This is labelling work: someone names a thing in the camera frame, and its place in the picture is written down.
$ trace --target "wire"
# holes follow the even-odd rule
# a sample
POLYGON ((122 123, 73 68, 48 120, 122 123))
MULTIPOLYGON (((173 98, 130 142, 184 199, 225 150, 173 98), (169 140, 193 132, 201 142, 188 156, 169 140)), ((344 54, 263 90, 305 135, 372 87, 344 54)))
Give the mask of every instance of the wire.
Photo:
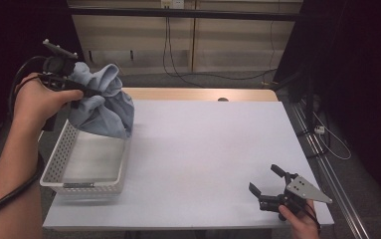
POLYGON ((313 112, 313 115, 315 116, 315 118, 320 122, 320 124, 330 133, 332 134, 344 147, 345 149, 348 151, 348 156, 347 157, 342 157, 342 156, 339 156, 337 155, 334 151, 332 151, 330 149, 330 146, 328 146, 324 140, 321 138, 321 135, 319 135, 319 139, 324 143, 324 146, 327 148, 327 150, 329 150, 334 156, 342 159, 342 160, 348 160, 349 158, 351 158, 351 150, 348 148, 348 146, 338 137, 335 135, 335 133, 333 133, 328 127, 326 127, 326 125, 320 120, 320 118, 317 116, 317 114, 315 112, 313 112))
MULTIPOLYGON (((338 22, 336 24, 336 29, 334 31, 334 34, 332 34, 332 36, 330 36, 332 39, 329 42, 329 45, 327 45, 327 47, 326 47, 327 41, 323 41, 322 44, 318 47, 317 52, 312 56, 312 61, 309 64, 310 69, 317 69, 318 68, 318 67, 315 68, 314 64, 317 64, 318 66, 324 64, 323 61, 320 61, 319 56, 321 59, 326 59, 329 56, 329 53, 331 52, 332 46, 335 42, 336 36, 338 35, 338 33, 341 29, 342 18, 343 18, 347 3, 348 3, 348 0, 345 0, 344 5, 342 6, 341 13, 338 17, 338 22)), ((332 86, 335 81, 336 81, 336 78, 333 79, 333 81, 330 83, 330 85, 332 86)))
MULTIPOLYGON (((308 134, 310 133, 309 130, 303 130, 303 131, 300 131, 300 132, 297 132, 295 135, 296 136, 302 136, 302 135, 305 135, 305 134, 308 134)), ((322 150, 321 152, 318 152, 316 154, 313 154, 313 155, 309 155, 309 156, 306 156, 307 159, 311 159, 311 158, 316 158, 316 157, 319 157, 319 156, 322 156, 322 155, 325 155, 328 153, 328 150, 327 148, 325 148, 324 150, 322 150)))
POLYGON ((313 222, 316 224, 316 227, 317 227, 317 232, 318 234, 320 234, 320 230, 321 230, 321 226, 320 226, 320 223, 318 222, 317 220, 317 217, 315 216, 316 213, 315 211, 313 210, 313 208, 310 207, 310 205, 308 205, 311 209, 311 211, 313 212, 314 216, 311 215, 311 213, 309 213, 307 210, 305 210, 305 208, 302 208, 300 205, 298 205, 298 203, 296 203, 294 200, 292 200, 291 198, 288 200, 292 205, 296 206, 299 210, 301 210, 306 216, 308 216, 311 220, 313 220, 313 222))
POLYGON ((178 77, 183 82, 185 82, 187 84, 190 84, 190 85, 194 85, 196 87, 200 87, 200 88, 203 88, 203 86, 200 86, 200 85, 188 82, 188 81, 184 80, 183 77, 186 77, 186 76, 207 76, 207 77, 216 77, 216 78, 227 79, 227 80, 231 80, 231 81, 245 81, 245 80, 252 80, 252 79, 255 79, 255 78, 258 78, 258 77, 262 77, 262 76, 264 76, 264 75, 266 75, 266 74, 268 74, 270 72, 273 72, 273 71, 277 70, 277 69, 271 69, 271 70, 264 71, 261 74, 258 74, 258 75, 252 76, 252 77, 245 77, 245 78, 230 78, 230 77, 223 77, 223 76, 219 76, 219 75, 215 75, 215 74, 209 74, 209 73, 178 74, 178 72, 177 72, 177 70, 175 68, 174 59, 172 57, 172 51, 171 51, 171 49, 172 49, 172 47, 171 47, 171 27, 170 27, 170 24, 169 24, 169 18, 166 18, 165 44, 164 44, 164 51, 163 51, 163 57, 162 57, 162 63, 163 63, 164 71, 170 77, 178 77), (166 54, 167 42, 169 43, 169 55, 170 55, 170 59, 171 59, 171 62, 172 62, 172 66, 173 66, 175 75, 169 73, 166 70, 166 66, 165 66, 165 54, 166 54))
MULTIPOLYGON (((278 0, 278 12, 277 13, 280 13, 280 12, 281 12, 281 0, 278 0)), ((274 41, 273 41, 273 37, 272 37, 272 28, 273 28, 274 23, 275 23, 275 21, 272 21, 271 26, 270 26, 270 41, 271 41, 271 47, 272 47, 272 55, 271 55, 270 63, 269 63, 270 70, 272 67, 272 59, 274 58, 274 55, 275 55, 275 46, 274 46, 274 41)), ((262 88, 263 88, 266 84, 265 75, 262 76, 262 79, 263 79, 263 83, 262 83, 262 88)))
MULTIPOLYGON (((342 23, 342 18, 343 18, 343 15, 344 15, 344 12, 345 12, 345 9, 346 9, 346 6, 347 6, 347 3, 348 3, 348 0, 345 0, 344 1, 344 4, 343 4, 343 7, 342 7, 342 10, 341 10, 341 13, 340 13, 340 15, 339 15, 339 18, 338 18, 338 23, 337 23, 337 25, 336 25, 336 29, 335 29, 335 32, 334 32, 334 34, 332 35, 332 39, 331 39, 331 41, 330 41, 330 45, 329 45, 329 47, 326 49, 326 50, 324 50, 325 51, 325 53, 324 54, 322 54, 324 57, 327 57, 328 55, 329 55, 329 53, 330 53, 330 49, 331 49, 331 47, 332 47, 332 45, 334 44, 334 41, 335 41, 335 39, 336 39, 336 36, 337 36, 337 34, 338 34, 338 32, 340 31, 340 27, 341 27, 341 23, 342 23)), ((319 55, 320 55, 320 53, 323 51, 323 49, 324 49, 324 47, 325 47, 325 45, 326 45, 326 42, 323 42, 319 47, 318 47, 318 50, 317 50, 317 52, 315 53, 315 55, 312 57, 313 58, 313 60, 310 62, 310 69, 312 69, 313 68, 313 65, 317 62, 317 58, 319 57, 319 55)), ((327 131, 328 132, 330 132, 330 133, 332 133, 331 131, 330 131, 330 129, 328 129, 328 127, 326 127, 324 124, 322 124, 326 129, 327 129, 327 131)), ((306 131, 306 132, 299 132, 299 133, 297 133, 296 135, 297 136, 300 136, 300 135, 303 135, 303 134, 305 134, 305 133, 308 133, 308 131, 306 131)), ((349 157, 351 156, 351 152, 349 151, 349 149, 348 149, 348 147, 338 138, 338 137, 336 137, 344 146, 345 146, 345 148, 347 148, 347 150, 348 150, 348 152, 349 152, 349 157)), ((307 158, 313 158, 313 157, 317 157, 317 156, 321 156, 321 155, 324 155, 324 154, 326 154, 326 153, 328 153, 329 151, 331 151, 330 150, 330 135, 328 134, 328 142, 327 143, 324 143, 324 145, 325 145, 325 150, 323 150, 322 152, 320 152, 320 153, 318 153, 318 154, 316 154, 316 155, 312 155, 312 156, 308 156, 307 158)))
POLYGON ((19 94, 20 89, 22 89, 26 85, 26 83, 28 83, 30 81, 33 81, 35 79, 39 79, 39 76, 38 77, 29 78, 28 80, 25 80, 22 84, 20 84, 19 87, 16 88, 17 91, 14 93, 15 94, 14 97, 17 98, 17 95, 19 94))
POLYGON ((8 114, 9 114, 10 120, 13 120, 13 111, 14 111, 13 108, 14 108, 14 100, 15 100, 14 91, 15 91, 16 86, 19 85, 20 82, 22 81, 22 77, 25 74, 26 67, 32 63, 45 61, 45 60, 47 60, 46 57, 41 57, 41 56, 33 57, 33 58, 29 59, 28 61, 26 61, 20 67, 19 71, 17 71, 17 73, 14 77, 14 80, 13 80, 13 84, 11 85, 10 95, 8 98, 8 114))
POLYGON ((15 200, 18 196, 20 196, 23 192, 25 192, 42 174, 44 171, 44 159, 41 153, 38 151, 38 165, 35 173, 29 178, 25 183, 8 193, 6 196, 0 199, 0 210, 6 206, 9 202, 15 200))
MULTIPOLYGON (((348 159, 350 159, 351 158, 351 151, 349 150, 349 148, 347 147, 347 145, 345 145, 345 143, 343 143, 342 141, 341 141, 341 139, 339 139, 337 136, 335 136, 336 137, 336 139, 338 139, 341 143, 342 143, 342 145, 344 145, 344 147, 347 149, 347 151, 348 151, 348 156, 347 157, 342 157, 342 156, 339 156, 339 155, 337 155, 334 151, 332 151, 329 147, 327 147, 327 145, 325 144, 324 146, 334 155, 334 156, 336 156, 337 158, 340 158, 340 159, 342 159, 342 160, 348 160, 348 159)), ((319 139, 324 143, 324 141, 323 141, 323 139, 321 138, 321 135, 319 135, 319 139)))
POLYGON ((204 88, 201 85, 198 85, 198 84, 186 81, 184 78, 182 78, 182 76, 180 76, 180 74, 178 74, 177 69, 175 68, 174 59, 172 57, 171 28, 170 28, 170 25, 169 25, 169 18, 168 17, 165 20, 165 44, 164 44, 164 52, 163 52, 163 57, 162 57, 162 63, 163 63, 164 71, 165 71, 166 74, 168 74, 168 76, 179 77, 181 79, 181 81, 183 81, 183 82, 185 82, 187 84, 190 84, 192 86, 199 87, 199 88, 204 88), (172 67, 173 67, 174 72, 175 72, 176 75, 172 75, 172 74, 168 73, 168 71, 166 70, 166 67, 165 67, 165 51, 166 51, 166 43, 167 43, 167 41, 168 41, 168 44, 169 44, 169 55, 170 55, 170 58, 171 58, 172 67))
MULTIPOLYGON (((327 128, 329 128, 329 120, 327 118, 327 113, 324 113, 324 115, 325 115, 325 118, 326 118, 327 128)), ((330 133, 329 133, 329 130, 327 131, 327 140, 323 141, 323 144, 325 146, 325 149, 323 149, 321 152, 319 152, 317 154, 307 156, 306 158, 307 159, 311 159, 311 158, 315 158, 315 157, 322 156, 322 155, 325 155, 325 154, 329 153, 329 148, 330 148, 330 133)))

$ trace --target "gray cloth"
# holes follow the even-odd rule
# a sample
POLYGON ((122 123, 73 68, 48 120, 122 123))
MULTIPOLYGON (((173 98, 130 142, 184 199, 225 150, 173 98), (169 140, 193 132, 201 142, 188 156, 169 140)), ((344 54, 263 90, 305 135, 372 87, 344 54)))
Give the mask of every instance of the gray cloth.
POLYGON ((128 138, 134 119, 131 97, 121 90, 122 82, 117 76, 118 67, 110 64, 96 73, 88 65, 76 63, 70 79, 98 90, 101 96, 83 98, 79 108, 71 110, 69 122, 75 128, 104 136, 128 138))

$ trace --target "metal frame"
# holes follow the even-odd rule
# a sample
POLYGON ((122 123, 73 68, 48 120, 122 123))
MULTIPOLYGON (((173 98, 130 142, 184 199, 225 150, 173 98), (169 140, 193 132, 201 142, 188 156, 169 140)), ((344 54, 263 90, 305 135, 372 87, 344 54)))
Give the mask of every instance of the metal frame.
MULTIPOLYGON (((307 130, 307 125, 305 123, 305 114, 301 109, 301 106, 299 104, 292 105, 292 110, 298 120, 299 125, 301 126, 301 129, 307 130)), ((320 153, 321 151, 323 151, 323 148, 321 147, 319 140, 317 139, 314 133, 308 133, 306 135, 306 139, 307 142, 310 144, 311 150, 314 153, 320 153)), ((356 239, 370 239, 371 237, 363 221, 361 220, 357 210, 351 203, 351 200, 345 193, 345 190, 339 182, 339 179, 336 176, 336 173, 333 170, 332 166, 330 165, 326 155, 319 155, 316 159, 318 161, 319 168, 323 172, 326 181, 328 182, 329 187, 332 190, 332 193, 336 199, 336 202, 341 208, 341 211, 344 214, 344 217, 354 237, 356 239)))
POLYGON ((135 17, 171 17, 171 18, 208 18, 208 19, 236 19, 236 20, 269 20, 310 22, 321 24, 329 20, 327 15, 292 14, 292 13, 264 13, 264 12, 237 12, 212 10, 186 9, 158 9, 158 8, 103 8, 71 6, 60 7, 22 7, 23 11, 38 11, 45 14, 70 15, 98 15, 98 16, 135 16, 135 17))

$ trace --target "wall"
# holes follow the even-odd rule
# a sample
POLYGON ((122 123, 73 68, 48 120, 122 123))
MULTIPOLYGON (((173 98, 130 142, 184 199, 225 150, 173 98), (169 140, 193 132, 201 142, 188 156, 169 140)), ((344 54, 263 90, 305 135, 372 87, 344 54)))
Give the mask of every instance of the wall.
MULTIPOLYGON (((81 1, 71 6, 159 8, 160 1, 81 1)), ((185 1, 185 9, 296 13, 301 2, 185 1)), ((124 74, 163 73, 164 18, 74 16, 86 61, 95 69, 117 63, 124 74)), ((293 22, 170 19, 171 47, 178 72, 275 69, 293 22)), ((166 45, 165 65, 173 72, 166 45)))

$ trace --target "white table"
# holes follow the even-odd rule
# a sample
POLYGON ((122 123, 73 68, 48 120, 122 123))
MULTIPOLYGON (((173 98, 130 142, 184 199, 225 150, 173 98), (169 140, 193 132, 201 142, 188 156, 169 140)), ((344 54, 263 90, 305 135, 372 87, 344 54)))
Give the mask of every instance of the white table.
MULTIPOLYGON (((57 195, 44 227, 179 230, 288 226, 259 210, 249 182, 283 193, 271 164, 317 186, 282 103, 138 101, 122 192, 104 200, 57 195)), ((333 224, 315 203, 322 225, 333 224)))

